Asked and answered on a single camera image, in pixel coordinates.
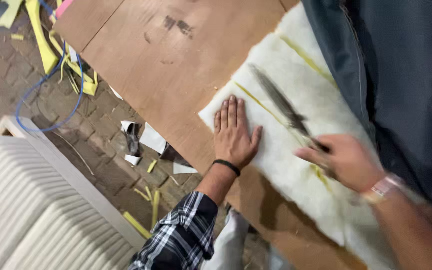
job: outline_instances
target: brick pavement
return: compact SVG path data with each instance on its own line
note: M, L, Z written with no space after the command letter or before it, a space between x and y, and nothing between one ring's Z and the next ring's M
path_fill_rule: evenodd
M24 11L20 12L13 26L10 31L0 29L0 118L14 114L26 90L44 75L36 39ZM24 40L11 40L11 33L23 34ZM59 79L58 72L42 84L39 91L25 101L21 116L31 118L39 128L65 119L73 110L78 95L66 76L60 83ZM143 158L137 166L126 162L123 159L127 153L126 138L120 131L122 120L145 122L126 102L112 93L105 81L101 81L96 95L83 97L73 118L54 132L57 135L52 132L45 134L120 212L128 211L150 229L152 206L133 189L143 191L148 186L151 190L161 191L161 218L184 195L193 191L202 177L199 174L172 175L172 164L166 161L159 161L153 172L147 173L149 164L158 155L144 145ZM94 175L68 143L81 154ZM224 227L225 216L226 211L222 208L216 222L216 236ZM253 242L247 241L245 264L251 269L263 269L263 263L255 264L257 259L252 256L261 257L260 252L252 250L264 249L263 244L255 245Z

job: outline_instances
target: person's left hand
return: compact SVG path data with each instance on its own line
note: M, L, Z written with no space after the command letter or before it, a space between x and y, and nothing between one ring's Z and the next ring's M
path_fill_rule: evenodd
M249 137L244 100L231 95L214 117L214 150L216 159L227 161L238 169L248 165L258 152L262 126Z

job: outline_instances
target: hand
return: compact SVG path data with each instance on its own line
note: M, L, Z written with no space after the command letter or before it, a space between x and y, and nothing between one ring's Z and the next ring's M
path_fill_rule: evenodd
M328 167L336 180L357 192L370 190L385 177L371 158L368 150L359 141L344 134L322 135L317 140L330 149L320 153L310 148L298 149L295 155L305 161Z
M243 169L256 156L263 127L254 129L249 137L244 100L234 95L225 100L214 117L214 150L216 159Z

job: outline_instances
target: shirt sleeve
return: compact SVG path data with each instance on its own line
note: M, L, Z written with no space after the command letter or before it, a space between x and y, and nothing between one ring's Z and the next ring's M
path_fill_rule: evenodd
M212 199L193 191L158 221L129 270L196 269L202 258L213 257L217 214Z

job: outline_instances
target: plywood board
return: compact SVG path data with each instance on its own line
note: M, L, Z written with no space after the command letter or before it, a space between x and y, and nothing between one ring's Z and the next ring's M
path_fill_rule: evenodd
M295 0L125 0L84 32L78 14L104 0L75 0L56 30L199 172L215 159L212 133L198 112L274 30ZM92 21L99 25L93 16ZM253 169L245 169L228 201L298 269L362 265L322 236L294 204Z

